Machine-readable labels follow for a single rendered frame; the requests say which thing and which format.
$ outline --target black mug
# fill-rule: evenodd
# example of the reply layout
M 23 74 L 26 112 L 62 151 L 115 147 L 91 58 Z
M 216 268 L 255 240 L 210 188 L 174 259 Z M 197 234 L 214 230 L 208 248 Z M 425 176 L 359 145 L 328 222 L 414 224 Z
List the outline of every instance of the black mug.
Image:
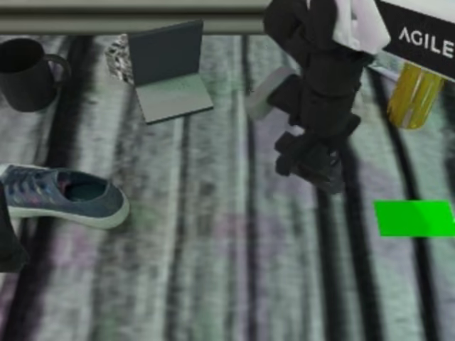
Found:
M 56 80 L 49 62 L 59 64 Z M 17 38 L 0 44 L 0 90 L 18 112 L 37 112 L 57 97 L 58 89 L 70 79 L 71 68 L 59 55 L 49 55 L 36 40 Z

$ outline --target beer mug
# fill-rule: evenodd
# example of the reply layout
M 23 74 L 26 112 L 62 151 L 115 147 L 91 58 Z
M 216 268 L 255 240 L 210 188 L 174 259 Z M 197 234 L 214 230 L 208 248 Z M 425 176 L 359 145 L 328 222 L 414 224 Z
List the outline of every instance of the beer mug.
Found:
M 421 128 L 443 84 L 443 77 L 406 63 L 387 108 L 390 122 L 401 129 Z

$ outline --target laptop screen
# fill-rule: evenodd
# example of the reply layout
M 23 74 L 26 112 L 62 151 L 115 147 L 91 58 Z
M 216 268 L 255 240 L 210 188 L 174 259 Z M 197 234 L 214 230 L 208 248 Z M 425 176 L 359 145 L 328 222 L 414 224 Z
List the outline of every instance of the laptop screen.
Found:
M 197 73 L 202 35 L 202 20 L 129 34 L 134 84 L 139 87 Z

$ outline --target white sleeve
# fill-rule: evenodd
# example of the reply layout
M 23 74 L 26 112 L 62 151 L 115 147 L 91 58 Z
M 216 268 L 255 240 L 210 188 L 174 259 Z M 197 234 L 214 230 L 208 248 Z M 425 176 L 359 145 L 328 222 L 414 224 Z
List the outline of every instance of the white sleeve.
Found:
M 306 0 L 308 7 L 311 1 Z M 338 18 L 333 39 L 348 48 L 378 54 L 390 42 L 390 34 L 384 24 L 375 0 L 334 0 Z

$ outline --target mug handle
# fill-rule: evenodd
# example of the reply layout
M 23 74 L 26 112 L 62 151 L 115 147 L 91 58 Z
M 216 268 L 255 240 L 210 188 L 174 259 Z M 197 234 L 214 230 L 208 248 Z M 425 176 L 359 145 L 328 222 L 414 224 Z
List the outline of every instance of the mug handle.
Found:
M 70 78 L 71 78 L 71 66 L 70 66 L 70 63 L 65 58 L 62 58 L 59 55 L 49 54 L 49 55 L 44 55 L 43 59 L 48 61 L 48 62 L 53 62 L 55 64 L 59 64 L 59 66 L 61 66 L 62 69 L 63 69 L 62 79 L 55 81 L 55 86 L 56 87 L 61 87 L 68 80 L 70 80 Z

